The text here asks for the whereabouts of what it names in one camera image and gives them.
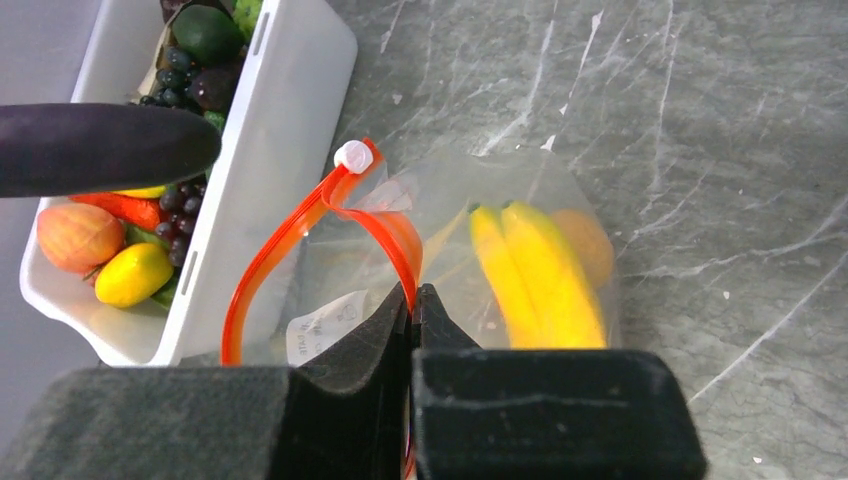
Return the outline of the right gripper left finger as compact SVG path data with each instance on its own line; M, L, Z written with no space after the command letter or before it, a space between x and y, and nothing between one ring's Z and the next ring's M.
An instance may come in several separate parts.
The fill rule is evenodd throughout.
M297 367L95 367L53 382L5 479L398 479L407 305L394 288Z

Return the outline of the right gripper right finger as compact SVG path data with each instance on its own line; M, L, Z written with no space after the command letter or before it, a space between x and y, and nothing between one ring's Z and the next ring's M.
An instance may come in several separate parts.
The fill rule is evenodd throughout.
M421 479L702 479L680 385L642 350L486 350L431 285L412 326Z

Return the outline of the yellow banana bunch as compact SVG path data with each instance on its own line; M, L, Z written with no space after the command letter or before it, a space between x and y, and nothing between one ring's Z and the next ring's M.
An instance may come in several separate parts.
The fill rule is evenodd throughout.
M573 243L539 208L475 204L469 236L500 309L512 349L606 349L595 287Z

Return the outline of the clear zip bag orange zipper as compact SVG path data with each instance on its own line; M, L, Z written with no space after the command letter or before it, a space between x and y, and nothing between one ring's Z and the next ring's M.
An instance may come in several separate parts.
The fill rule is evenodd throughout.
M433 286L478 345L512 349L469 236L468 212L519 201L551 214L594 209L574 165L547 149L474 156L437 149L396 172L367 139L341 147L335 165L260 248L230 301L224 365L268 360L299 366L370 317L400 288L407 310ZM595 289L608 348L621 345L616 265Z

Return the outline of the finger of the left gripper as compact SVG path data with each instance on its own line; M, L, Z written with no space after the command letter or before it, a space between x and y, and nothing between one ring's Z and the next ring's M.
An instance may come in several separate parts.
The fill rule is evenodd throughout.
M182 110L4 105L1 195L55 197L176 183L210 168L220 151L218 130Z

